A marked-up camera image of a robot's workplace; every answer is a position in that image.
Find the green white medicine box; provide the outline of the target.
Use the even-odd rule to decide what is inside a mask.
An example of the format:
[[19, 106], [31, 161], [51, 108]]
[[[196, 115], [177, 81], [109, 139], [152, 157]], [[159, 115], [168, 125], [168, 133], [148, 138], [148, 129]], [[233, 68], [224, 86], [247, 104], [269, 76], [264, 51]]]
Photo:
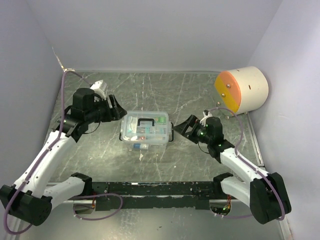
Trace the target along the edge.
[[155, 122], [157, 124], [166, 124], [167, 123], [167, 118], [165, 116], [157, 116], [155, 118]]

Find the clear plastic medicine box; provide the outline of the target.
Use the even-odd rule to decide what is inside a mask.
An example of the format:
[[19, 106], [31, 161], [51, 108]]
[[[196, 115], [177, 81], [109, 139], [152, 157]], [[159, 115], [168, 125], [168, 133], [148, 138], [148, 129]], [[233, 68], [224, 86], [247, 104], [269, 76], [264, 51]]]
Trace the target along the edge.
[[129, 149], [134, 149], [133, 144], [148, 144], [150, 149], [164, 149], [169, 142], [174, 140], [173, 123], [169, 122], [169, 127], [160, 126], [158, 128], [146, 125], [142, 127], [141, 133], [133, 133], [133, 136], [126, 136], [124, 121], [121, 122], [119, 140], [124, 142]]

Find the clear box lid black handle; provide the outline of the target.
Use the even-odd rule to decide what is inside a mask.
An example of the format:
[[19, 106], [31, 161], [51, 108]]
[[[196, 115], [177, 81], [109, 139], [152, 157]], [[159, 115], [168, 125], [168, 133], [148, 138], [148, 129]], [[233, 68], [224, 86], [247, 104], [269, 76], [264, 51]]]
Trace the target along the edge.
[[[151, 125], [153, 130], [155, 130], [155, 127], [164, 127], [166, 126], [167, 128], [169, 127], [170, 120], [169, 120], [169, 115], [165, 111], [145, 111], [145, 110], [131, 110], [127, 112], [127, 115], [123, 117], [124, 121], [124, 132], [127, 132], [127, 120], [128, 117], [136, 117], [138, 118], [137, 122], [137, 129], [136, 129], [136, 134], [141, 133], [142, 127], [145, 127], [146, 125]], [[155, 121], [156, 117], [166, 117], [166, 124], [157, 124]], [[133, 136], [133, 133], [125, 134], [126, 136]]]

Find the white teal swab packet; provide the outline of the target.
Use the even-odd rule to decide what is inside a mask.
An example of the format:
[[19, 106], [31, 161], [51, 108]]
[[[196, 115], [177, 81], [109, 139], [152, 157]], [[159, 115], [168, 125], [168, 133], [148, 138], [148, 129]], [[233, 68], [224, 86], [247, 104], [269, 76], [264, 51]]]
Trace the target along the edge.
[[137, 117], [128, 117], [127, 118], [127, 133], [136, 133], [138, 126], [138, 118]]

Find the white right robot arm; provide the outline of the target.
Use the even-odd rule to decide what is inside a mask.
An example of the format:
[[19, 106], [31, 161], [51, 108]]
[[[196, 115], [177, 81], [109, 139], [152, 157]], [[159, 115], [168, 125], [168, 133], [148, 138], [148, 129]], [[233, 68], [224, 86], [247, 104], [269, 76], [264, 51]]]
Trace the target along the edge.
[[240, 200], [260, 224], [281, 220], [292, 211], [282, 176], [259, 168], [237, 152], [225, 139], [218, 117], [207, 115], [198, 119], [190, 115], [173, 130], [195, 144], [206, 144], [210, 156], [236, 174], [221, 174], [213, 180], [212, 193], [216, 198], [230, 195]]

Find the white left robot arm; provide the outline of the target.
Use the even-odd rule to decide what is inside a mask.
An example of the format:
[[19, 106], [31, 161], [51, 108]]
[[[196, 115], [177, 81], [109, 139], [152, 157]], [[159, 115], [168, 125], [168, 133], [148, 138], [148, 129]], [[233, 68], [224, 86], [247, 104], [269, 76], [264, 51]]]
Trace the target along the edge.
[[79, 88], [73, 94], [72, 104], [62, 107], [61, 117], [28, 169], [13, 185], [1, 187], [4, 215], [39, 226], [64, 201], [73, 197], [89, 199], [94, 188], [92, 178], [85, 174], [74, 173], [51, 188], [47, 184], [63, 156], [87, 133], [90, 124], [119, 121], [126, 114], [113, 94], [103, 96], [91, 88]]

